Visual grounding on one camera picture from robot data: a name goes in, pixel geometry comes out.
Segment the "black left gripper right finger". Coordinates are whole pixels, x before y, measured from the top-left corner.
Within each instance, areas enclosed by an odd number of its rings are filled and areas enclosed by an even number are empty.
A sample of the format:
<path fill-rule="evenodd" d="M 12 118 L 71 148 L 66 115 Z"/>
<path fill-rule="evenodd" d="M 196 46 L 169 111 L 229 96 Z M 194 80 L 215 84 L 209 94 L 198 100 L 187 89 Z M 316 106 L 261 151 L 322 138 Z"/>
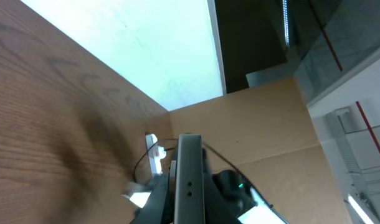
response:
<path fill-rule="evenodd" d="M 204 205 L 206 223 L 208 224 L 240 224 L 231 214 L 226 201 L 222 197 L 212 178 L 204 174 Z"/>

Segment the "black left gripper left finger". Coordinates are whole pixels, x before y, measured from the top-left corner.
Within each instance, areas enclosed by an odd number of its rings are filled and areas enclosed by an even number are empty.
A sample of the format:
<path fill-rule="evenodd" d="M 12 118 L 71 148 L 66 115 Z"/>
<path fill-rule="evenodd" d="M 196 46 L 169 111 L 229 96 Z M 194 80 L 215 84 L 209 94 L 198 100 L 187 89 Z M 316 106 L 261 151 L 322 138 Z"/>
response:
<path fill-rule="evenodd" d="M 145 206 L 135 212 L 130 224 L 170 224 L 174 220 L 174 194 L 169 175 L 163 174 L 155 181 Z"/>

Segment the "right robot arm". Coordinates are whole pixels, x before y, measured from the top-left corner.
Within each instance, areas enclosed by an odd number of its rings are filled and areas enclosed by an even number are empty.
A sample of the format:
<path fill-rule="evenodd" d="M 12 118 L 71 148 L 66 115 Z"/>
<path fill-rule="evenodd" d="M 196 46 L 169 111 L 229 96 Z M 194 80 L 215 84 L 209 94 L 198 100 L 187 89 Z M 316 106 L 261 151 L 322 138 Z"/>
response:
<path fill-rule="evenodd" d="M 240 223 L 287 222 L 233 163 L 207 145 L 203 147 L 203 156 L 207 150 L 229 165 L 228 169 L 210 176 L 231 215 Z"/>

